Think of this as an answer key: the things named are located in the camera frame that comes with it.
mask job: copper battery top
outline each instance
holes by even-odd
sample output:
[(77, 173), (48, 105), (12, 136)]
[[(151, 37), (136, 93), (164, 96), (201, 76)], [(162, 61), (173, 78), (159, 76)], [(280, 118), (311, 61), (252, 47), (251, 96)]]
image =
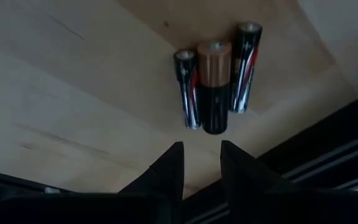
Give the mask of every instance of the copper battery top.
[(208, 87), (227, 85), (230, 81), (231, 44), (212, 41), (197, 46), (201, 84)]

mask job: copper-top battery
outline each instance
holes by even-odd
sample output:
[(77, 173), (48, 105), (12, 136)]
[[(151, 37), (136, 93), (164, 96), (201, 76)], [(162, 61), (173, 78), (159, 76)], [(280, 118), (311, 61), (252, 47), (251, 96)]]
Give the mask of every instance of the copper-top battery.
[(231, 44), (205, 42), (198, 45), (197, 52), (203, 129), (210, 134), (221, 134), (227, 128)]

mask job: black frame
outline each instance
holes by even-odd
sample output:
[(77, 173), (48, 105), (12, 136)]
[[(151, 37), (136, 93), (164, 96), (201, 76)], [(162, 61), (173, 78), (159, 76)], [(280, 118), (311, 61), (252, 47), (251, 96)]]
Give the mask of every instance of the black frame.
[(0, 201), (0, 223), (179, 224), (184, 155), (183, 143), (174, 143), (142, 175), (115, 194), (59, 192), (8, 197)]
[[(358, 188), (358, 100), (258, 158), (302, 187)], [(183, 201), (183, 223), (227, 223), (221, 180)]]

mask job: black object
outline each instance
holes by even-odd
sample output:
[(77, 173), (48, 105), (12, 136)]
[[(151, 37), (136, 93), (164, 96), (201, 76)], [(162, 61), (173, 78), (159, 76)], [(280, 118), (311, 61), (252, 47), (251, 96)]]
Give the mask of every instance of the black object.
[(197, 46), (203, 129), (221, 134), (227, 128), (231, 43), (211, 41)]
[(185, 113), (185, 125), (188, 129), (201, 126), (199, 87), (200, 77), (197, 72), (197, 57), (192, 50), (179, 50), (173, 55), (175, 71), (180, 84), (180, 93)]
[[(270, 170), (304, 188), (358, 188), (358, 100), (258, 157)], [(183, 202), (183, 222), (225, 223), (222, 180)]]
[(261, 35), (262, 26), (255, 22), (243, 22), (237, 26), (230, 79), (229, 109), (232, 112), (243, 113), (247, 109)]
[(203, 128), (209, 134), (221, 134), (227, 129), (229, 85), (201, 87)]
[(358, 192), (303, 189), (229, 141), (221, 169), (233, 223), (358, 223)]
[(0, 223), (179, 223), (183, 143), (118, 194), (50, 194), (0, 203)]

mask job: wood grain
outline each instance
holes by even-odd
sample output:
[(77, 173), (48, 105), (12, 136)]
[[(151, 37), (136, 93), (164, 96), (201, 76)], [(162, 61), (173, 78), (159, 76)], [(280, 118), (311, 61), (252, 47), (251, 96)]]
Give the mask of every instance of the wood grain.
[[(115, 192), (184, 141), (195, 193), (222, 139), (258, 156), (358, 98), (358, 20), (338, 22), (358, 6), (300, 3), (0, 0), (0, 172)], [(250, 110), (220, 136), (185, 129), (172, 54), (248, 19), (264, 27)]]

